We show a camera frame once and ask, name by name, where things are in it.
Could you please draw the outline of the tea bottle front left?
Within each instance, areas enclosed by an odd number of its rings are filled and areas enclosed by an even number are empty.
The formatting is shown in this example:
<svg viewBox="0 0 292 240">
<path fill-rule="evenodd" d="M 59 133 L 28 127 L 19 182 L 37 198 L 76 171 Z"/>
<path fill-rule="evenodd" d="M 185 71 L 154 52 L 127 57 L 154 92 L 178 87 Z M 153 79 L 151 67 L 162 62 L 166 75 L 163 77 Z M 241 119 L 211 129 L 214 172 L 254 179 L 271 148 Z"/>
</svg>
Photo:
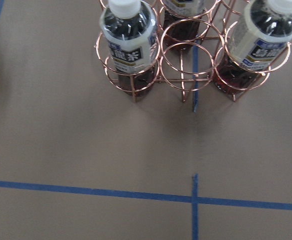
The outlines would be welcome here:
<svg viewBox="0 0 292 240">
<path fill-rule="evenodd" d="M 141 98 L 156 75 L 157 17 L 143 0 L 110 0 L 100 17 L 121 89 Z"/>
</svg>

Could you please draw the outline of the tea bottle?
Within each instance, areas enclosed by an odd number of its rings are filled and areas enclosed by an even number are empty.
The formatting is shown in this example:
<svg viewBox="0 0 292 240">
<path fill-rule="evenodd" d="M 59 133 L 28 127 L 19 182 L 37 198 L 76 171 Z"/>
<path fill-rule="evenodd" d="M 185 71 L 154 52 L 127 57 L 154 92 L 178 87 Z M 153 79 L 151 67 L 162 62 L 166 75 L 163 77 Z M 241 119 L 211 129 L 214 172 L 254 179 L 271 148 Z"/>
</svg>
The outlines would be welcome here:
<svg viewBox="0 0 292 240">
<path fill-rule="evenodd" d="M 252 0 L 228 39 L 214 85 L 226 94 L 249 87 L 292 40 L 292 0 Z"/>
<path fill-rule="evenodd" d="M 163 29 L 169 28 L 164 38 L 167 46 L 193 40 L 197 37 L 200 22 L 188 20 L 204 13 L 203 0 L 164 0 Z"/>
<path fill-rule="evenodd" d="M 141 98 L 156 75 L 157 17 L 143 0 L 110 0 L 100 17 L 121 89 Z"/>
</svg>

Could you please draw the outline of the tea bottle back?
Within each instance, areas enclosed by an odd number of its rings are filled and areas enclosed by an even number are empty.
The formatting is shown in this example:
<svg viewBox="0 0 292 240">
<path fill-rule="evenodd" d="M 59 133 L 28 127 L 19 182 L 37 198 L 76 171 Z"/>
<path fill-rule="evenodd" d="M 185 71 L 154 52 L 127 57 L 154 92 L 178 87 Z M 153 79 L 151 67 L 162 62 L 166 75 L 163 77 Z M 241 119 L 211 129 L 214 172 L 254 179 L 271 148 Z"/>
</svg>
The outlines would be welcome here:
<svg viewBox="0 0 292 240">
<path fill-rule="evenodd" d="M 164 38 L 167 46 L 193 40 L 197 37 L 200 22 L 188 20 L 204 13 L 203 0 L 164 0 L 163 29 L 169 28 Z"/>
</svg>

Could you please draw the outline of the tea bottle front right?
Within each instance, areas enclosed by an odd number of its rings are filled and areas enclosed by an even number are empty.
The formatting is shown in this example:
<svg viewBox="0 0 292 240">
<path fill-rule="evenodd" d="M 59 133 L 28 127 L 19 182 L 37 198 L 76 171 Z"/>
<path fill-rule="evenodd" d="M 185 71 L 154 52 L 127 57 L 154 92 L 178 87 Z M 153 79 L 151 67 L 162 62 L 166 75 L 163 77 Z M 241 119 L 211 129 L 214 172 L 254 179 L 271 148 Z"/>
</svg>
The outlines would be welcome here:
<svg viewBox="0 0 292 240">
<path fill-rule="evenodd" d="M 252 0 L 228 39 L 214 85 L 226 94 L 249 87 L 292 40 L 292 0 Z"/>
</svg>

